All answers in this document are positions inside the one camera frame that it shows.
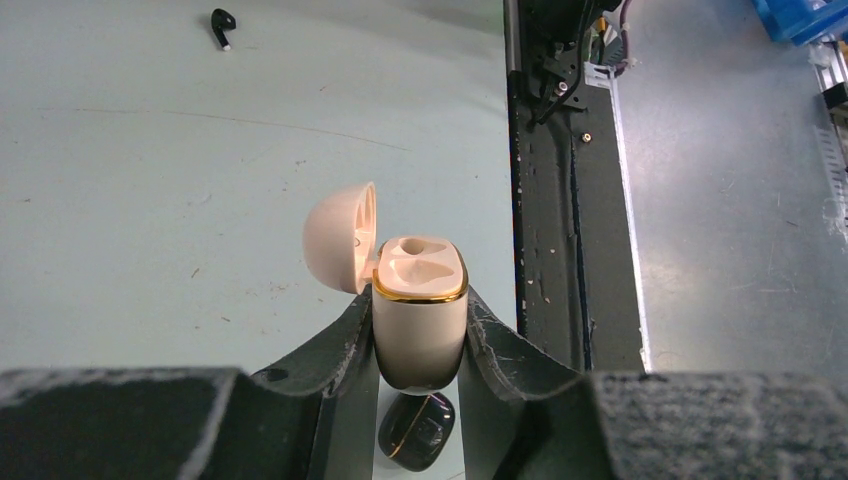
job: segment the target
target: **gray floor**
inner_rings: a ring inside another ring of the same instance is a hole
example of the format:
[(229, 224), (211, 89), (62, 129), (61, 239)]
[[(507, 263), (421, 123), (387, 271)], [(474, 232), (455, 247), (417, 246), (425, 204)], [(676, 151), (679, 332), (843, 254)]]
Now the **gray floor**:
[(848, 390), (845, 175), (817, 141), (808, 50), (772, 44), (747, 1), (634, 2), (629, 22), (639, 63), (619, 88), (653, 368)]
[(300, 230), (366, 180), (514, 324), (502, 1), (236, 3), (227, 53), (219, 6), (0, 6), (0, 368), (267, 365), (350, 301)]

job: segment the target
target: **white table surface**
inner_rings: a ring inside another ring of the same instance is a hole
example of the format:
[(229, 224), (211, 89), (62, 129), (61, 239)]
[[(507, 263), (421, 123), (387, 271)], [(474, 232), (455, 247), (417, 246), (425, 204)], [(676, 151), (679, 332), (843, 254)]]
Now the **white table surface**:
[(514, 325), (501, 0), (73, 3), (0, 4), (0, 369), (275, 361), (351, 300), (300, 232), (367, 180)]

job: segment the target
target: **screw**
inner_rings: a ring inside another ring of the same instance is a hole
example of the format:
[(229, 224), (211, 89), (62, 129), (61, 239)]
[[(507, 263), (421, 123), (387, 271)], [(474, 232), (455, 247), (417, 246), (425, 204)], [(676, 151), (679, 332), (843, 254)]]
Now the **screw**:
[(565, 82), (559, 82), (556, 88), (554, 88), (554, 93), (557, 97), (561, 97), (565, 94), (566, 90), (568, 90), (568, 84)]

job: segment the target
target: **open case lid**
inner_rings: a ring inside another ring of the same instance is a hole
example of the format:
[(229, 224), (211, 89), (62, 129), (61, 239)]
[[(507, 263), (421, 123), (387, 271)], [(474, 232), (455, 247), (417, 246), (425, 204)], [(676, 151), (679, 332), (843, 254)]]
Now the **open case lid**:
[(303, 226), (303, 255), (324, 285), (359, 294), (371, 279), (377, 241), (374, 184), (348, 187), (322, 200)]

